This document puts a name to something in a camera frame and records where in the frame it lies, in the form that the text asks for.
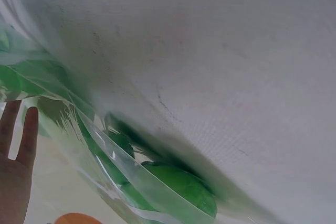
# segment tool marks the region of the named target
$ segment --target orange object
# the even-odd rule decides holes
[[[70,213],[59,217],[55,224],[102,224],[100,221],[97,221],[95,218],[79,214],[79,213]]]

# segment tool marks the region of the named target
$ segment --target floor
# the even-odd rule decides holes
[[[15,158],[22,133],[20,115],[9,157]],[[77,175],[53,140],[39,136],[33,187],[25,224],[52,224],[69,212],[80,212],[105,223],[125,224]]]

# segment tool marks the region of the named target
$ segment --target finger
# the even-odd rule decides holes
[[[8,157],[13,130],[21,101],[7,102],[0,119],[0,154]]]
[[[23,126],[22,139],[16,161],[33,171],[38,134],[38,111],[32,107],[27,110]]]

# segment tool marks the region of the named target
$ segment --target clear plastic bag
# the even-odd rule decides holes
[[[219,208],[244,221],[282,223],[234,187],[236,197],[228,193],[221,201],[206,181],[160,155],[113,114],[96,115],[83,85],[38,44],[8,26],[0,38],[0,100],[27,98],[27,105],[36,106],[41,134],[59,143],[126,222],[222,223]]]

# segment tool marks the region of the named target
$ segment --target hand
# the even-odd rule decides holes
[[[0,223],[3,224],[23,224],[32,186],[38,132],[36,108],[27,111],[16,159],[8,158],[20,104],[20,101],[8,102],[0,119]]]

